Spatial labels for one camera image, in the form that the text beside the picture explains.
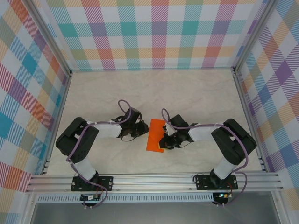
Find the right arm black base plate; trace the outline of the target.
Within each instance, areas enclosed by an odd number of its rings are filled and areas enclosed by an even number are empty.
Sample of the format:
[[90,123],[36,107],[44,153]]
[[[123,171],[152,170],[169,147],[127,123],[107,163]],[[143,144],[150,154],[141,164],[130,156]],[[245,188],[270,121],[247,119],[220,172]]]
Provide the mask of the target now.
[[235,190],[238,189],[238,183],[235,175],[229,175],[222,180],[219,185],[214,185],[210,175],[195,175],[193,181],[197,190]]

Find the aluminium mounting rail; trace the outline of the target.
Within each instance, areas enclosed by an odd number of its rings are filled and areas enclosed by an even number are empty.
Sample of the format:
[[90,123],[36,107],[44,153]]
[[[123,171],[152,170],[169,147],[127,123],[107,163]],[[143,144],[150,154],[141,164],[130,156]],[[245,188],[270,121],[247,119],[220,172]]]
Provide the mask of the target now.
[[[110,193],[185,193],[197,192],[193,173],[109,174],[113,187]],[[283,184],[277,173],[246,171],[236,174],[238,189],[247,192],[282,191]],[[34,175],[26,192],[30,194],[71,193],[74,175]]]

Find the aluminium table side rail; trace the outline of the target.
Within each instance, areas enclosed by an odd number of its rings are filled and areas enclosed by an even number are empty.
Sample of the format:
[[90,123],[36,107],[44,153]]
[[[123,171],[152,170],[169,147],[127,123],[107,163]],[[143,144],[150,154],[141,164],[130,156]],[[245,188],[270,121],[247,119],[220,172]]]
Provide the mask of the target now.
[[70,85],[71,85],[72,75],[73,75],[73,73],[71,72],[71,74],[67,78],[64,94],[63,94],[63,97],[61,99],[61,103],[60,103],[60,106],[59,106],[57,118],[55,120],[53,131],[52,131],[52,134],[51,134],[50,143],[49,143],[49,145],[48,145],[48,147],[45,151],[45,155],[44,155],[44,158],[42,160],[42,166],[41,166],[40,170],[38,171],[39,175],[44,174],[44,170],[46,169],[46,163],[50,161],[52,151],[53,151],[54,146],[55,146],[56,137],[57,137],[59,125],[60,125],[60,122],[61,122],[65,102],[66,102],[67,95],[68,95],[68,92],[69,92],[69,88],[70,88]]
[[234,70],[234,67],[231,68],[231,72],[232,72],[234,83],[236,85],[236,89],[237,89],[237,92],[238,92],[238,95],[239,95],[239,99],[240,99],[242,108],[243,108],[243,111],[244,111],[244,114],[245,114],[245,118],[246,118],[247,124],[249,126],[250,133],[251,133],[252,137],[255,139],[255,141],[257,143],[256,151],[257,151],[257,156],[259,158],[259,161],[261,163],[262,170],[265,171],[265,172],[269,172],[269,166],[268,166],[267,161],[265,159],[265,156],[264,156],[264,153],[263,153],[263,150],[262,150],[262,147],[261,147],[260,139],[259,139],[258,134],[257,134],[257,132],[255,130],[255,127],[254,127],[253,118],[251,116],[249,106],[247,105],[247,101],[246,101],[246,98],[245,98],[245,93],[243,91],[242,85],[240,84],[237,72]]

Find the orange paper sheet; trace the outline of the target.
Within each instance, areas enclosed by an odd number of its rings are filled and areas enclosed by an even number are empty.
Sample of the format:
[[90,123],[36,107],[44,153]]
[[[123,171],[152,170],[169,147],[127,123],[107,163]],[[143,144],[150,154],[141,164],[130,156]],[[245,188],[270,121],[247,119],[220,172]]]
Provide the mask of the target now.
[[163,153],[164,149],[159,146],[159,141],[164,136],[163,126],[165,122],[159,119],[152,119],[149,126],[148,141],[146,151]]

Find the grey metal plate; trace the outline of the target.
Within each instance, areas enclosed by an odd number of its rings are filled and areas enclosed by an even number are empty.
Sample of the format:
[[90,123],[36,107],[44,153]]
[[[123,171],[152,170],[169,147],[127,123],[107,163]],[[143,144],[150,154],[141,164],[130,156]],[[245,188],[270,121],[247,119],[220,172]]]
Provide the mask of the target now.
[[39,203],[30,224],[280,224],[272,209],[209,203]]

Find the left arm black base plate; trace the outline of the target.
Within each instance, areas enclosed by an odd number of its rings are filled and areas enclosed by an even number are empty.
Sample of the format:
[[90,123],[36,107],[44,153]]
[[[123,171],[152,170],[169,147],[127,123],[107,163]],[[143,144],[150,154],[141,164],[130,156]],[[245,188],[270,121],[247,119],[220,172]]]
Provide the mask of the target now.
[[[113,180],[114,178],[112,176],[98,176],[92,178],[90,181],[105,187],[107,191],[111,191],[113,187]],[[71,191],[101,191],[101,189],[98,186],[86,183],[80,177],[75,176],[72,180]]]

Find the aluminium frame post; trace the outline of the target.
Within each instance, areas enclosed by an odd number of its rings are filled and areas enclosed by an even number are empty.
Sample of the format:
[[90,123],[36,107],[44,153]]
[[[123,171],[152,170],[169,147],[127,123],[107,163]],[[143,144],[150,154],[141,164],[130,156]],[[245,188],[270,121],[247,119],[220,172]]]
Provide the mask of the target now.
[[42,36],[44,37],[45,41],[48,43],[50,49],[52,50],[54,56],[56,57],[58,63],[61,65],[62,69],[67,73],[67,75],[71,76],[71,70],[68,66],[64,56],[62,55],[60,48],[56,44],[53,35],[51,34],[46,22],[43,20],[42,16],[40,15],[37,7],[35,6],[33,0],[22,0],[24,6],[33,17],[36,25],[38,26]]
[[247,22],[237,42],[231,65],[232,75],[235,76],[248,57],[254,43],[269,19],[279,0],[256,0],[250,11]]

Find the aluminium frame leg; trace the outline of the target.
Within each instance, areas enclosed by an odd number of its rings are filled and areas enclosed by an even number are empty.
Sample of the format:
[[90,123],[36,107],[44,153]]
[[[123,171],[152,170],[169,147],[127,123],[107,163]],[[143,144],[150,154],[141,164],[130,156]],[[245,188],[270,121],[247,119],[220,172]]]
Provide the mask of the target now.
[[37,194],[30,193],[25,196],[25,204],[22,206],[22,215],[19,224],[30,224],[37,201]]
[[285,206],[283,203],[283,199],[281,197],[281,194],[279,191],[272,191],[271,192],[273,201],[274,201],[274,205],[275,205],[275,209],[276,212],[278,214],[278,218],[281,224],[289,224],[288,222],[288,216],[285,210]]

